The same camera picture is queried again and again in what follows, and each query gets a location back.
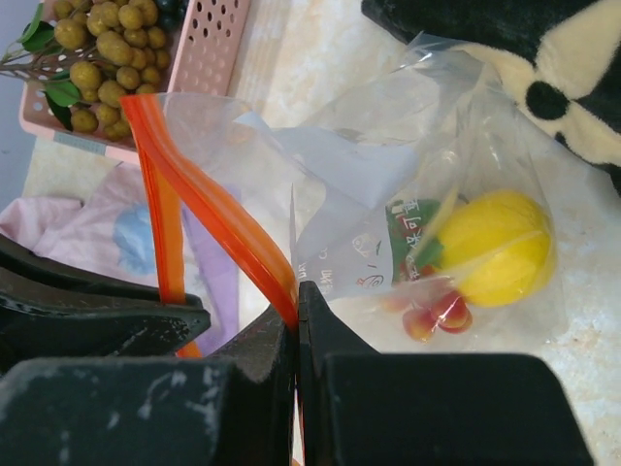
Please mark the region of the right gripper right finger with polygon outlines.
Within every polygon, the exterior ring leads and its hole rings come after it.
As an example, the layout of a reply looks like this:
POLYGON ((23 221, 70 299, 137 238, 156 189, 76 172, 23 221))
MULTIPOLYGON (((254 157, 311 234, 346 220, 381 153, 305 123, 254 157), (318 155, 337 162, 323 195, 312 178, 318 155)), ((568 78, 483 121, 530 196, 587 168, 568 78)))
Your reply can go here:
POLYGON ((560 382, 512 353, 381 353, 302 283, 298 399, 309 465, 590 465, 560 382))

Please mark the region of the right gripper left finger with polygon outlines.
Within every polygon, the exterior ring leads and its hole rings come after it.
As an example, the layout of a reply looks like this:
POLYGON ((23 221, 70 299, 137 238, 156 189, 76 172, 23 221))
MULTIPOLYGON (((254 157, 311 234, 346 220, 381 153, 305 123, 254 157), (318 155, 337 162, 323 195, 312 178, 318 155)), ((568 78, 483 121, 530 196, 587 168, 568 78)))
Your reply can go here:
POLYGON ((40 358, 1 382, 5 465, 286 465, 297 340, 267 310, 205 358, 40 358))

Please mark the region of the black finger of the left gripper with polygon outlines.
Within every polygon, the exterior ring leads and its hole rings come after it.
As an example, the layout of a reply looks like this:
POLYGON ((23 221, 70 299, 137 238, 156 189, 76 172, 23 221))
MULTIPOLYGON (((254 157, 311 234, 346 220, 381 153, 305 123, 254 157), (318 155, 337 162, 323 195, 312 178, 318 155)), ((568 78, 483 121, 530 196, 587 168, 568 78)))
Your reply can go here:
POLYGON ((36 255, 1 239, 1 369, 42 357, 172 354, 211 326, 201 300, 36 255))

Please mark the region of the red cherry sprig green leaves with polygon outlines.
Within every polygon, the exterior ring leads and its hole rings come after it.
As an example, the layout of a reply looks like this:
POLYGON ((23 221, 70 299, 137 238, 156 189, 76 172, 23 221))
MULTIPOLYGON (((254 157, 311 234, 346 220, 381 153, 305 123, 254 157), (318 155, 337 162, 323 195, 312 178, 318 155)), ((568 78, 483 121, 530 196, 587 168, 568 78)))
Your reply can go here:
POLYGON ((427 343, 438 332, 460 334, 470 329, 473 316, 465 298, 441 274, 443 245, 430 241, 421 253, 398 240, 391 245, 392 289, 378 298, 385 312, 401 316, 406 334, 427 343))

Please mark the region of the yellow lemon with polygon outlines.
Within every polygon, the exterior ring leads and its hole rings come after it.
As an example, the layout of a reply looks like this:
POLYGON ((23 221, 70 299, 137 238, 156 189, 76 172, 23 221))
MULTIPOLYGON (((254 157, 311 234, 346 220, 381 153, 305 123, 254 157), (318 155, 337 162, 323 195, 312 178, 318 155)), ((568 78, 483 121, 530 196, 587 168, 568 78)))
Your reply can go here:
POLYGON ((557 265, 552 221, 530 196, 489 191, 457 208, 437 239, 440 273, 480 308, 512 305, 545 288, 557 265))

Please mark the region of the clear zip bag orange zipper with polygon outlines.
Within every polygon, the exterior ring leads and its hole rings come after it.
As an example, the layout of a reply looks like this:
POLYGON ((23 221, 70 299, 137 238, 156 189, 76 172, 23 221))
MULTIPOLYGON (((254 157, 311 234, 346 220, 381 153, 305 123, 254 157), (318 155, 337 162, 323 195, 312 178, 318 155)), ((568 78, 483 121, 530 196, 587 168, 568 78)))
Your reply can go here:
POLYGON ((557 265, 512 305, 480 308, 460 334, 411 339, 385 312, 391 245, 418 253, 449 216, 498 189, 520 191, 554 222, 534 157, 544 134, 497 71, 456 44, 414 40, 401 66, 353 87, 296 127, 273 128, 230 97, 169 92, 121 101, 138 151, 162 299, 185 292, 182 208, 237 268, 239 313, 263 304, 299 320, 300 287, 383 352, 530 351, 567 327, 557 265))

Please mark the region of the brown longan bunch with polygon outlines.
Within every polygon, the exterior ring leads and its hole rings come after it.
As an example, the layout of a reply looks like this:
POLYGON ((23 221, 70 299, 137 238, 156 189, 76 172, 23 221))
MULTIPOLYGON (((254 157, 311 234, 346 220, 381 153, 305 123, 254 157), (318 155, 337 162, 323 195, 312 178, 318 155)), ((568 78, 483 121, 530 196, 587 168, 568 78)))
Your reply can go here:
POLYGON ((51 20, 36 11, 1 57, 1 74, 41 90, 70 132, 130 135, 125 95, 154 93, 171 66, 173 32, 156 25, 153 0, 54 1, 51 20))

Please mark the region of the dark grape bunch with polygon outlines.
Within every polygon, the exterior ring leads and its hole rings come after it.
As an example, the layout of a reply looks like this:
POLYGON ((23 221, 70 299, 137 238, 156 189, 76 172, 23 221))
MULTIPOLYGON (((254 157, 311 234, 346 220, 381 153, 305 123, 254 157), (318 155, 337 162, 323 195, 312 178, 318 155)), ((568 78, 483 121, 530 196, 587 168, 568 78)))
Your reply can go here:
POLYGON ((189 0, 155 0, 158 8, 156 25, 166 32, 179 30, 185 19, 189 0))

